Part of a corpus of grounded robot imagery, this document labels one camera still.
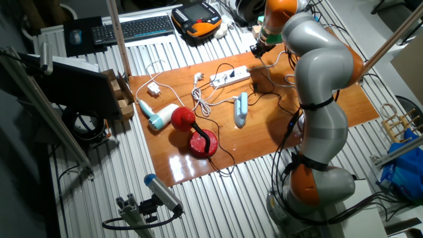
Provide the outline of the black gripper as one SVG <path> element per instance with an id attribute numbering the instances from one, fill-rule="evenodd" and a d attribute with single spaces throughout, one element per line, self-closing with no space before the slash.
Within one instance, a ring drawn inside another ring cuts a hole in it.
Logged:
<path id="1" fill-rule="evenodd" d="M 251 53 L 255 58 L 260 59 L 266 52 L 269 52 L 275 47 L 275 45 L 266 45 L 263 42 L 257 42 L 255 46 L 251 46 Z"/>

